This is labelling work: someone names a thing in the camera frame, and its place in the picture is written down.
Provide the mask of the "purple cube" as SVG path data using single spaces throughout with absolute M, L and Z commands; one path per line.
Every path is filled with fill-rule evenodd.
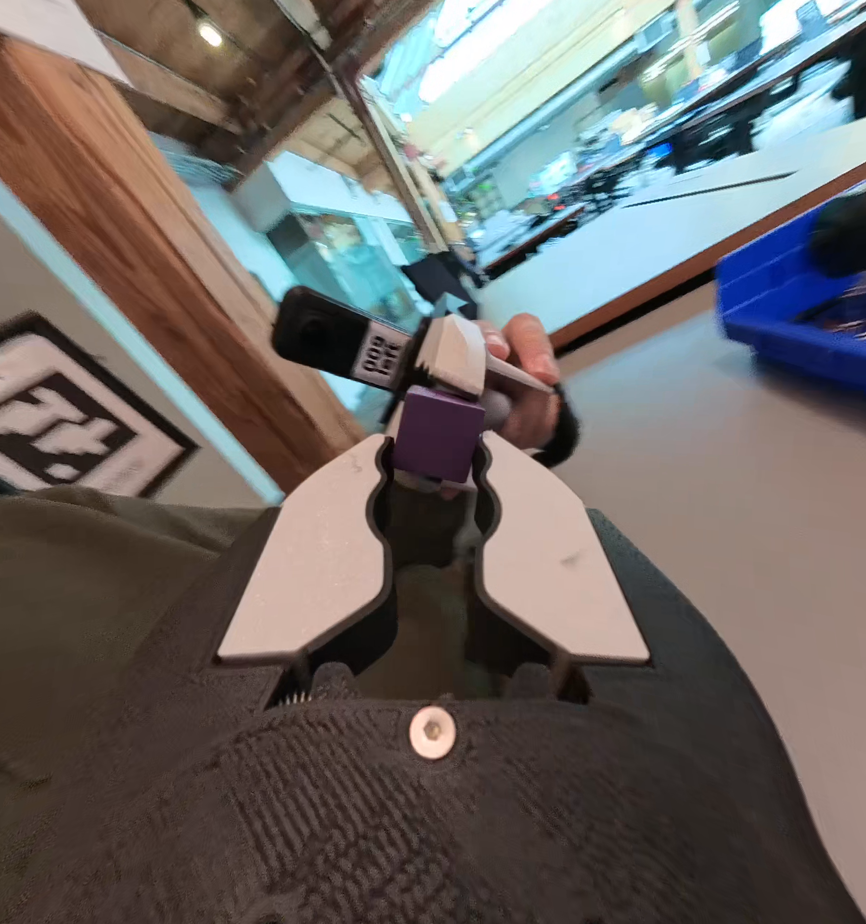
M 392 466 L 424 479 L 465 483 L 484 429 L 479 402 L 412 386 L 401 404 Z

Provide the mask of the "person's left hand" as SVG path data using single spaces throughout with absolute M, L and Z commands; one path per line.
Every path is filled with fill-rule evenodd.
M 532 314 L 512 317 L 502 329 L 489 321 L 477 321 L 489 353 L 542 382 L 548 391 L 496 382 L 483 395 L 485 420 L 496 432 L 525 452 L 543 449 L 553 438 L 561 408 L 556 391 L 560 374 L 546 331 Z

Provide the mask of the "posted paper notice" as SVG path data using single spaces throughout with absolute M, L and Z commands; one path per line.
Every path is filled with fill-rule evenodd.
M 131 87 L 120 65 L 73 1 L 0 1 L 0 35 L 53 52 Z

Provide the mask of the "blue plastic bin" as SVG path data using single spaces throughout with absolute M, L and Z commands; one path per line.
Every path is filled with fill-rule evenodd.
M 825 204 L 719 260 L 716 314 L 727 339 L 760 359 L 866 394 L 866 274 L 827 278 L 807 258 Z

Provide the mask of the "white cylinder with black cap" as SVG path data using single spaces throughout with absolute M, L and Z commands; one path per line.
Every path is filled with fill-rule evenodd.
M 866 274 L 866 182 L 818 209 L 806 253 L 811 267 L 827 278 Z

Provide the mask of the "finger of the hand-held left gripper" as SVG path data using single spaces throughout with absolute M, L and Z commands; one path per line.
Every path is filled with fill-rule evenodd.
M 515 398 L 525 392 L 554 389 L 507 361 L 493 356 L 480 327 L 462 316 L 431 320 L 418 352 L 418 370 L 434 387 L 464 398 L 486 391 Z
M 468 477 L 463 482 L 454 482 L 418 475 L 399 468 L 395 469 L 395 483 L 403 491 L 416 497 L 438 497 L 442 500 L 455 500 L 459 497 L 473 496 L 477 493 L 477 487 L 471 477 Z

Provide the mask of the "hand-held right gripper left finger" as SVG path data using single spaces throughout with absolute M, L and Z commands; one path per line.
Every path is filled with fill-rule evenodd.
M 374 664 L 397 635 L 387 512 L 393 441 L 372 435 L 282 503 L 218 658 L 225 664 Z

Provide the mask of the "wide wooden pillar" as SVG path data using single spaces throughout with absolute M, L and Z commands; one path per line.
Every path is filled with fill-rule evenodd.
M 108 77 L 0 36 L 0 180 L 278 488 L 365 437 Z

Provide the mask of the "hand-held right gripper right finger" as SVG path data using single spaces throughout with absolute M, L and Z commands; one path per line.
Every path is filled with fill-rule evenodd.
M 482 542 L 475 589 L 485 611 L 552 666 L 647 665 L 651 653 L 579 496 L 493 432 L 474 480 Z

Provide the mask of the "black office chair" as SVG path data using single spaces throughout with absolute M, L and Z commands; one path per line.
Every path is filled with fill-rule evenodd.
M 469 321 L 479 320 L 479 304 L 466 283 L 480 289 L 485 280 L 453 248 L 428 253 L 400 270 L 425 301 L 434 305 L 443 295 L 450 295 L 461 303 L 455 308 L 457 312 Z

